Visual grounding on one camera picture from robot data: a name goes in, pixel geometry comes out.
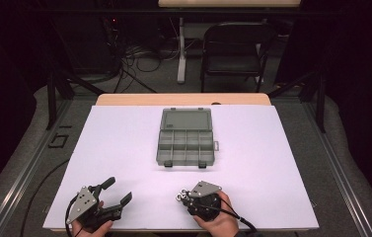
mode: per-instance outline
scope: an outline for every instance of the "gray plastic organizer box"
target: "gray plastic organizer box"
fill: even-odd
[[[158,139],[160,166],[198,166],[214,163],[211,110],[164,109]]]

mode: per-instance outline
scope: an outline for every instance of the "dark background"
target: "dark background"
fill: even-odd
[[[69,6],[73,4],[69,0],[39,1],[36,4],[45,6],[57,2]],[[341,36],[343,41],[326,74],[327,95],[338,104],[349,150],[372,186],[372,0],[351,2],[357,11],[350,15],[350,19],[322,22],[297,20],[294,23],[276,82],[289,82],[315,69],[330,40]],[[140,7],[155,7],[156,1],[139,3],[145,4]],[[347,3],[304,0],[301,8],[340,10]],[[135,6],[139,5],[129,2],[124,7]],[[0,173],[31,122],[36,109],[33,94],[46,84],[51,71],[50,60],[52,64],[78,73],[85,70],[107,72],[115,67],[114,58],[102,45],[106,35],[101,35],[103,28],[100,21],[90,22],[86,18],[66,20],[56,20],[55,25],[51,25],[46,19],[20,13],[13,1],[0,0]],[[129,35],[137,40],[152,36],[154,42],[149,46],[157,47],[155,32],[158,24],[155,20],[147,22],[153,27],[142,35],[138,30],[143,29],[143,21],[131,21],[125,28],[132,29]],[[95,33],[93,38],[88,37],[91,33]],[[39,45],[39,38],[47,44]],[[92,49],[96,46],[97,49],[94,52],[77,49],[70,52],[67,43],[72,48]],[[74,61],[71,53],[79,53],[76,58],[85,60]],[[98,56],[99,60],[88,61],[94,56]]]

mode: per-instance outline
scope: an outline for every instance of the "gray carpet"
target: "gray carpet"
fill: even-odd
[[[275,45],[275,50],[270,54],[271,57],[267,65],[264,83],[261,87],[263,92],[269,92],[274,89],[272,81],[275,77],[275,70],[283,48],[284,43],[278,41]],[[139,60],[141,60],[141,69],[152,69],[157,65],[154,64],[156,62],[153,58],[141,58]],[[130,68],[129,72],[134,72],[144,83],[160,93],[199,92],[198,53],[195,55],[193,55],[192,51],[189,53],[186,83],[183,85],[178,85],[177,83],[177,64],[178,61],[176,59],[163,60],[158,69],[153,72],[141,72],[136,67]],[[95,77],[86,77],[86,79],[94,80]],[[130,78],[113,78],[95,85],[107,92],[112,92],[118,80],[120,80],[120,85],[117,89],[118,92],[149,93],[148,90],[134,81],[130,84],[132,81]],[[208,91],[213,92],[249,92],[254,88],[254,81],[249,80],[244,82],[243,79],[240,85],[236,87],[231,85],[230,79],[225,78],[220,82],[216,80],[208,82],[207,88],[209,88]],[[0,228],[0,236],[20,236],[27,206],[38,184],[48,172],[71,156],[90,108],[96,100],[96,97],[92,96],[91,92],[84,88],[77,85],[73,85],[73,87],[77,93],[77,97],[72,102],[62,102],[58,99],[61,105],[60,108],[66,109],[62,109],[63,112],[60,121],[56,125],[55,130],[50,133],[44,130],[47,125],[47,96],[45,88],[42,88],[36,94],[37,111],[33,122],[0,177],[0,209],[2,203],[6,203],[4,200],[7,200],[7,194],[15,184],[15,181],[19,179],[26,165],[30,164],[33,159],[38,159],[39,162],[35,166],[34,175],[29,179],[28,185],[22,189],[23,196],[17,197],[15,200],[16,205],[13,205],[6,213],[9,218],[5,218],[0,222],[2,226]],[[297,234],[293,232],[265,232],[263,234],[266,237],[297,235],[324,237],[361,236],[346,205],[346,200],[335,181],[335,176],[333,176],[327,150],[321,142],[320,135],[316,132],[315,125],[312,124],[309,110],[307,110],[309,107],[306,104],[300,104],[298,100],[290,97],[295,91],[297,89],[290,91],[280,99],[272,100],[272,103],[277,107],[308,195],[316,204],[314,210],[320,228],[318,230],[298,232]],[[330,139],[332,148],[355,193],[359,197],[364,212],[372,226],[372,190],[349,155],[343,127],[337,114],[337,106],[329,98],[327,98],[326,102],[325,119],[327,137]],[[52,142],[53,137],[56,135],[58,137]],[[63,148],[48,147],[48,145],[59,145],[64,139],[62,138],[63,136],[67,136]],[[44,149],[39,150],[38,146],[42,144],[42,140],[45,137],[47,140],[44,143]],[[38,190],[32,207],[29,209],[25,236],[66,236],[64,233],[54,233],[41,228],[46,217],[47,207],[53,201],[65,167],[66,164],[58,168],[45,180],[44,184]],[[119,233],[116,236],[123,235],[132,236],[134,234],[127,235]]]

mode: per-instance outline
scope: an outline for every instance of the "black cable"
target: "black cable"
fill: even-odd
[[[226,202],[226,201],[223,200],[222,198],[221,198],[221,200],[224,201],[224,202],[225,202],[229,207],[231,207],[231,205],[229,205],[228,202]],[[225,209],[222,209],[222,208],[218,208],[218,207],[208,206],[208,205],[202,205],[202,204],[199,204],[198,206],[203,207],[203,208],[208,208],[208,209],[218,210],[218,211],[221,211],[221,212],[223,212],[223,213],[229,214],[229,215],[231,215],[231,216],[237,218],[239,221],[241,221],[242,223],[244,223],[244,224],[247,225],[248,227],[250,227],[250,229],[251,229],[252,232],[254,232],[254,233],[258,232],[257,229],[256,229],[256,227],[255,227],[255,226],[254,226],[250,221],[248,221],[248,220],[246,220],[244,217],[238,215],[238,214],[235,212],[235,210],[233,210],[232,207],[231,207],[231,209],[232,209],[233,212],[228,211],[228,210],[225,210]]]
[[[136,60],[136,68],[141,71],[141,72],[154,72],[156,70],[158,70],[158,68],[160,68],[161,66],[161,63],[162,63],[162,59],[161,59],[161,56],[156,54],[156,59],[158,60],[158,65],[155,67],[155,68],[152,68],[150,70],[144,70],[144,69],[141,69],[140,66],[139,66],[139,58]]]
[[[126,50],[126,54],[129,56],[134,56],[134,54],[142,51],[143,49],[145,49],[143,46],[135,45],[135,46],[132,46],[131,48],[128,48]]]
[[[153,92],[153,93],[157,93],[154,89],[148,87],[145,83],[143,83],[141,80],[139,80],[137,77],[133,76],[132,74],[130,74],[128,71],[124,70],[124,69],[121,69],[124,71],[124,73],[126,73],[129,77],[131,77],[132,79],[134,79],[137,83],[139,83],[140,85],[142,85],[143,87],[145,87],[146,89],[148,89],[149,91]]]
[[[132,67],[134,65],[134,60],[135,58],[134,57],[130,57],[130,56],[126,56],[124,58],[124,60],[122,60],[122,62],[127,66],[127,67]]]
[[[83,78],[83,80],[90,83],[90,84],[97,84],[97,83],[102,83],[102,82],[109,81],[113,77],[115,77],[116,75],[117,75],[117,72],[111,72],[107,76],[104,76],[104,77],[101,77],[101,78],[97,78],[97,79],[84,79]],[[78,84],[77,82],[72,81],[70,78],[68,78],[67,80],[69,81],[69,83]]]
[[[78,233],[74,237],[77,237],[81,233],[81,230],[82,230],[82,227],[80,230],[78,230]]]
[[[124,93],[127,89],[129,89],[129,87],[131,86],[131,84],[133,83],[133,79],[129,82],[129,84],[120,92],[120,93]]]
[[[178,54],[178,51],[176,50],[177,47],[178,47],[178,44],[176,42],[173,43],[173,46],[171,47],[171,51],[167,55],[163,55],[163,53],[161,53],[161,51],[160,51],[160,53],[161,53],[161,59],[162,60],[171,60],[171,59],[174,59],[177,56],[177,54]]]
[[[32,203],[33,203],[33,200],[35,199],[35,196],[38,192],[38,190],[41,188],[41,186],[43,185],[43,183],[46,181],[46,179],[51,175],[53,174],[53,172],[55,172],[58,168],[60,168],[62,165],[64,165],[65,163],[67,163],[69,161],[69,159],[63,161],[62,163],[60,163],[59,165],[57,165],[55,168],[53,168],[51,171],[49,171],[49,173],[47,173],[47,175],[43,178],[43,180],[41,180],[40,184],[38,184],[36,190],[35,190],[35,193],[32,195],[30,201],[29,201],[29,204],[28,204],[28,207],[26,208],[26,213],[25,213],[25,217],[23,218],[23,223],[22,223],[22,228],[20,229],[20,237],[23,237],[24,235],[24,232],[25,232],[25,226],[26,226],[26,220],[28,218],[28,215],[29,215],[29,210],[30,210],[30,207],[32,206]]]
[[[120,82],[121,80],[125,79],[128,77],[128,75],[126,73],[124,73],[125,70],[132,70],[133,73],[136,75],[136,72],[134,71],[133,68],[131,68],[131,66],[133,65],[134,61],[132,61],[132,63],[130,64],[129,63],[129,58],[127,58],[127,56],[125,56],[122,60],[121,60],[121,67],[119,68],[119,73],[118,73],[118,81],[117,83],[115,84],[115,87],[114,87],[114,90],[112,91],[113,93],[116,93],[117,92],[117,89],[118,89],[118,86],[120,85]],[[123,93],[125,90],[127,90],[130,85],[132,84],[133,82],[133,79],[130,81],[130,83],[127,85],[126,88],[124,88],[120,93]]]
[[[74,204],[75,200],[77,200],[77,196],[75,196],[73,199],[71,199],[71,201],[69,201],[68,207],[66,208],[66,212],[65,212],[65,230],[66,230],[66,234],[69,237],[72,237],[72,233],[71,233],[71,230],[69,230],[69,224],[66,223],[66,220],[68,219],[69,211],[71,210],[71,206]]]

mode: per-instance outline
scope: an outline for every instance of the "human hand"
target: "human hand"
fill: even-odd
[[[99,207],[102,207],[103,205],[104,205],[103,201],[100,201]],[[91,230],[83,229],[81,223],[78,220],[74,220],[72,222],[72,236],[74,237],[104,237],[111,228],[112,228],[111,220],[104,223],[95,232]]]
[[[228,204],[232,206],[229,197],[221,191],[219,191],[217,194],[224,200],[221,201],[220,207],[224,210],[233,212],[231,207],[228,206]],[[212,221],[204,221],[197,215],[194,215],[193,218],[201,228],[209,231],[213,237],[232,237],[235,236],[239,231],[238,220],[234,216],[224,212],[220,212],[219,215]]]

